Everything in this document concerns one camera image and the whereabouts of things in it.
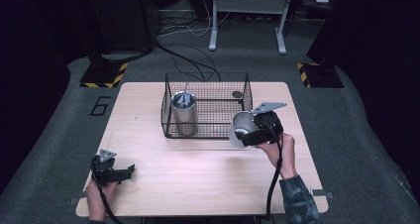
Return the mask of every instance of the gray carpet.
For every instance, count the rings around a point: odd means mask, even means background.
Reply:
[[[213,53],[207,50],[209,32],[201,37],[172,34],[158,41],[174,52],[211,65],[206,53],[220,72],[247,72],[251,81],[288,84],[321,182],[335,196],[329,200],[329,210],[321,215],[325,223],[419,223],[420,208],[403,188],[404,175],[371,131],[363,103],[346,75],[337,69],[343,89],[303,86],[296,64],[311,62],[306,52],[320,24],[294,22],[285,39],[286,56],[277,52],[274,27],[268,23],[230,25],[219,31],[218,48]],[[68,65],[71,81],[66,93],[0,197],[0,223],[86,222],[75,214],[75,204],[69,200],[83,188],[89,161],[121,87],[79,87],[88,65],[87,58]],[[195,71],[182,60],[178,59],[177,65],[184,71]],[[122,82],[164,81],[164,74],[171,71],[177,71],[172,57],[155,48],[129,63]],[[89,116],[100,96],[111,97],[102,100],[109,104],[105,115]],[[154,223],[153,218],[121,220]],[[275,215],[274,220],[285,223],[284,215]]]

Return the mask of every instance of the wire cage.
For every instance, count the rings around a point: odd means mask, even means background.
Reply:
[[[175,98],[191,94],[193,105],[177,109]],[[253,109],[247,73],[173,72],[165,76],[161,127],[167,138],[229,138],[232,119]],[[180,120],[185,115],[188,121]]]

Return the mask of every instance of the camouflage sleeve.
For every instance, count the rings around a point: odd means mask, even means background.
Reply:
[[[300,175],[281,180],[280,187],[287,223],[322,223],[314,198]]]

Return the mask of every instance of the human hand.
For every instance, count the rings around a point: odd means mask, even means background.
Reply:
[[[263,150],[268,156],[269,161],[276,168],[277,161],[280,157],[278,145],[261,143],[256,145],[257,148]],[[283,144],[281,150],[282,163],[280,168],[281,178],[286,179],[297,176],[296,166],[294,162],[294,138],[286,133],[283,133]]]
[[[111,205],[114,199],[115,190],[118,182],[110,182],[107,186],[102,186],[102,192],[106,196],[108,204]],[[89,220],[103,221],[106,216],[106,209],[99,194],[96,182],[92,179],[87,184],[86,188],[87,206],[89,209]]]

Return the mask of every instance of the silver cylinder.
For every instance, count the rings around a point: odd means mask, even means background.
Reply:
[[[197,100],[189,90],[179,91],[170,100],[178,134],[193,136],[197,132]]]
[[[229,131],[229,141],[238,148],[244,148],[242,141],[238,140],[236,133],[248,134],[254,132],[258,127],[254,124],[254,114],[251,112],[239,112],[232,119]]]

